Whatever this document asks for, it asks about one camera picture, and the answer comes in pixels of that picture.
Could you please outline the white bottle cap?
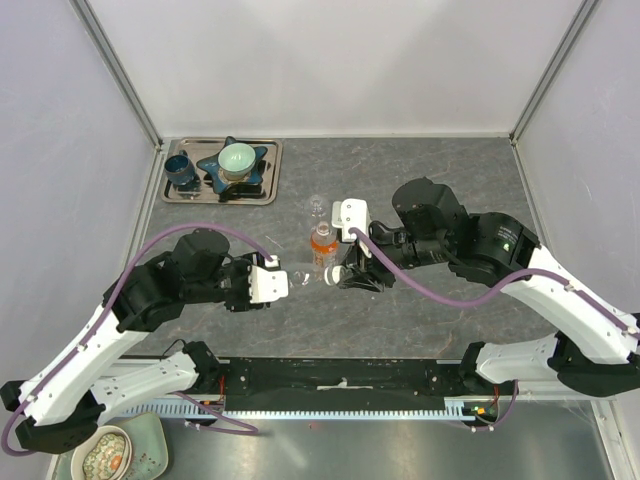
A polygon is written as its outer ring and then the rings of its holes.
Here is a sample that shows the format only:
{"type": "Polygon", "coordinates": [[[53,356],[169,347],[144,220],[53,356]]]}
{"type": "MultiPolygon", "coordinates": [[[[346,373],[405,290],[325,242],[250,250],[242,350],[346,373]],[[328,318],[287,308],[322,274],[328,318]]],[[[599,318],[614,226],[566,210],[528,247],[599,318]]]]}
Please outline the white bottle cap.
{"type": "Polygon", "coordinates": [[[342,266],[330,266],[324,269],[324,281],[328,286],[337,286],[343,276],[342,266]]]}

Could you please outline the clear green-label water bottle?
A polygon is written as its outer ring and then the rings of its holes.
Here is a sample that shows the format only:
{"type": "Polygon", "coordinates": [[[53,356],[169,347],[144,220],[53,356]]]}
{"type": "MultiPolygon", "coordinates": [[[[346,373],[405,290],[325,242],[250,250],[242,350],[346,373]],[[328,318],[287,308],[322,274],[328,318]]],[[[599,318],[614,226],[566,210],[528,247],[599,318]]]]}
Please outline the clear green-label water bottle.
{"type": "Polygon", "coordinates": [[[321,271],[295,270],[288,273],[289,285],[292,289],[311,291],[326,287],[324,274],[321,271]]]}

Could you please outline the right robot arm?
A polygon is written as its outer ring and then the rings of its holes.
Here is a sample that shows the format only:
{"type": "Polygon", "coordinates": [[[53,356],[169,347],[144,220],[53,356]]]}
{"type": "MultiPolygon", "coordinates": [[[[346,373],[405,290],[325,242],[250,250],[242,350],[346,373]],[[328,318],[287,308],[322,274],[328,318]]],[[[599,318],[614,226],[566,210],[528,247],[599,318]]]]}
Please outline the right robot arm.
{"type": "Polygon", "coordinates": [[[330,279],[343,289],[381,291],[409,271],[444,264],[457,277],[485,287],[456,307],[478,307],[508,295],[555,329],[543,338],[511,344],[471,343],[448,376],[455,392],[556,381],[591,397],[639,386],[639,318],[603,300],[566,270],[537,235],[514,217],[470,213],[450,187],[418,178],[392,198],[400,224],[374,220],[365,201],[333,204],[331,223],[347,246],[330,279]]]}

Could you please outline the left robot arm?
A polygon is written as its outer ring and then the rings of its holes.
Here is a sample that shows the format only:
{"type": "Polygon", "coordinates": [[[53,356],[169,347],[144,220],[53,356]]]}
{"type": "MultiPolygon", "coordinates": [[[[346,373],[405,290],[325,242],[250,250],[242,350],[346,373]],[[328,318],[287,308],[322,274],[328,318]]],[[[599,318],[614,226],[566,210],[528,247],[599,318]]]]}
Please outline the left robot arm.
{"type": "Polygon", "coordinates": [[[213,223],[171,227],[145,244],[105,292],[80,333],[29,380],[8,381],[11,416],[1,434],[13,457],[68,452],[121,412],[165,394],[219,393],[224,372],[205,342],[119,377],[104,373],[190,304],[230,312],[269,307],[288,294],[277,256],[247,235],[213,223]]]}

